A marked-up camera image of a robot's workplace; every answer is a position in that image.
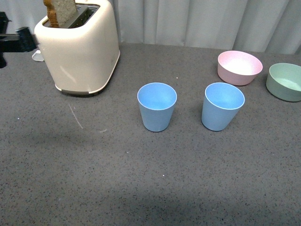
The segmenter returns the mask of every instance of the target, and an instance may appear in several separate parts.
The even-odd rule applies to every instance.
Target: white curtain
[[[301,54],[301,0],[109,0],[120,42]],[[33,31],[43,0],[0,0]]]

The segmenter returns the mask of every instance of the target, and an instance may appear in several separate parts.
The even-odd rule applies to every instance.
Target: toaster slot
[[[77,12],[60,28],[77,28],[83,26],[99,9],[98,5],[76,4]],[[43,23],[45,27],[51,27],[49,20]]]

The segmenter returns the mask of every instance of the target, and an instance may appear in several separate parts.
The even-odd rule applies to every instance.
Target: pink bowl
[[[240,51],[226,51],[218,56],[217,73],[227,83],[244,86],[262,71],[262,63],[251,54]]]

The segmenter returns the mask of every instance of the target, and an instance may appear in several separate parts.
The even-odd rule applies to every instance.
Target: blue cup
[[[176,91],[164,83],[153,82],[142,86],[137,98],[144,126],[152,132],[165,130],[177,101]]]
[[[223,130],[244,103],[244,94],[235,86],[223,82],[210,84],[205,90],[203,125],[213,131]]]

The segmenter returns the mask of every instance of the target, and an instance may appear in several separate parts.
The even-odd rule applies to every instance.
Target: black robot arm
[[[37,48],[37,40],[28,27],[21,27],[16,34],[6,34],[8,18],[5,12],[0,12],[0,68],[7,65],[3,53],[30,52]]]

